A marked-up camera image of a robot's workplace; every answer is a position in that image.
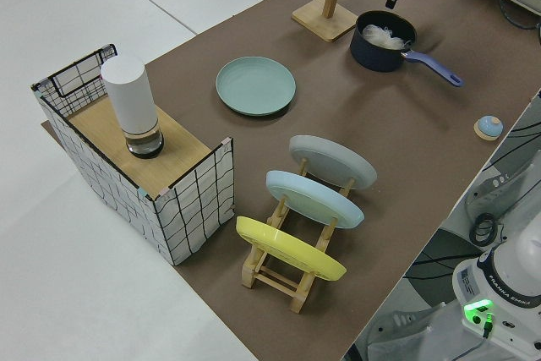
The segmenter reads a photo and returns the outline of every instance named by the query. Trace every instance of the light blue plate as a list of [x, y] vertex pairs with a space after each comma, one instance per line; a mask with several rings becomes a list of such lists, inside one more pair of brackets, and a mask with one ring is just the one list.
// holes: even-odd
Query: light blue plate
[[235, 112], [249, 116], [276, 113], [295, 95], [295, 79], [282, 64], [265, 57], [242, 57], [223, 67], [216, 90]]
[[354, 228], [364, 220], [364, 213], [349, 199], [321, 183], [300, 175], [269, 171], [266, 185], [277, 200], [286, 197], [286, 206], [316, 222], [336, 228]]

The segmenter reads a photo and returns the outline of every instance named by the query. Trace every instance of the plate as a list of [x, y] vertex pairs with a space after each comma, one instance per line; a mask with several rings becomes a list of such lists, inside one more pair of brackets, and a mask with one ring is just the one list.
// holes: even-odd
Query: plate
[[336, 228], [354, 228], [364, 220], [364, 213], [351, 200], [312, 179], [269, 171], [266, 185], [277, 200], [285, 196], [287, 207], [316, 222], [328, 225], [337, 219]]
[[265, 57], [234, 59], [216, 77], [221, 100], [235, 112], [249, 116], [280, 111], [292, 100], [295, 88], [291, 72]]
[[309, 173], [340, 188], [353, 178], [351, 189], [366, 189], [378, 177], [374, 167], [359, 154], [328, 139], [295, 135], [289, 140], [289, 152], [298, 164], [303, 158], [308, 160]]
[[239, 216], [237, 233], [273, 257], [321, 279], [337, 281], [346, 273], [344, 265], [323, 251], [262, 222]]

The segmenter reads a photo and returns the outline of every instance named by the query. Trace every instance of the green led light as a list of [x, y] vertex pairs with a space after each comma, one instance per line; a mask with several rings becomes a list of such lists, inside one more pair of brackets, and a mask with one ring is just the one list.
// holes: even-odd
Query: green led light
[[467, 304], [464, 306], [464, 311], [470, 312], [475, 309], [479, 308], [490, 308], [492, 307], [492, 301], [488, 299], [479, 300], [478, 302], [474, 302], [472, 304]]
[[[474, 320], [474, 316], [478, 315], [478, 312], [484, 312], [488, 308], [491, 308], [493, 305], [491, 300], [483, 299], [479, 300], [478, 302], [474, 302], [472, 304], [467, 304], [464, 306], [464, 315], [466, 315], [466, 318], [473, 323], [478, 324], [480, 322], [480, 319], [478, 318], [477, 322]], [[492, 318], [492, 314], [488, 314], [488, 319]]]

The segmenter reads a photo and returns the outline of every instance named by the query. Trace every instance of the wooden mug holder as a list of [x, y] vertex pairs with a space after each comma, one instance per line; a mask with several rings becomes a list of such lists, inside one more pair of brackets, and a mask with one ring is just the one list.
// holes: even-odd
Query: wooden mug holder
[[355, 27], [357, 15], [338, 0], [313, 0], [292, 13], [292, 18], [327, 42], [333, 42]]
[[[299, 175], [303, 177], [305, 177], [307, 173], [307, 163], [308, 161], [306, 158], [303, 158], [298, 172]], [[349, 191], [353, 187], [354, 182], [355, 180], [351, 179], [346, 187], [340, 189], [339, 193], [342, 196], [347, 197]], [[287, 213], [289, 212], [289, 208], [285, 205], [285, 203], [286, 198], [281, 198], [277, 207], [272, 212], [272, 215], [267, 219], [266, 224], [277, 228], [278, 230], [281, 229], [283, 222], [286, 220]], [[318, 242], [315, 245], [319, 251], [324, 253], [327, 250], [327, 246], [329, 245], [332, 233], [335, 230], [336, 223], [337, 219], [335, 218], [330, 224], [323, 227]], [[292, 300], [289, 304], [289, 309], [298, 314], [309, 295], [312, 284], [314, 283], [315, 274], [313, 272], [304, 272], [300, 282], [294, 282], [265, 266], [266, 259], [267, 253], [263, 249], [260, 249], [256, 245], [252, 244], [250, 254], [243, 264], [243, 285], [251, 288], [257, 279], [285, 293], [286, 295], [291, 296]]]

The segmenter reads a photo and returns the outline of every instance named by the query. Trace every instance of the teal plate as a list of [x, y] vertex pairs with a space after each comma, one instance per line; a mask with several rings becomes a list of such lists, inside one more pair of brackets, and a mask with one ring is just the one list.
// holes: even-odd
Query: teal plate
[[265, 116], [287, 106], [295, 96], [295, 79], [282, 64], [265, 57], [242, 57], [216, 77], [221, 100], [235, 112]]

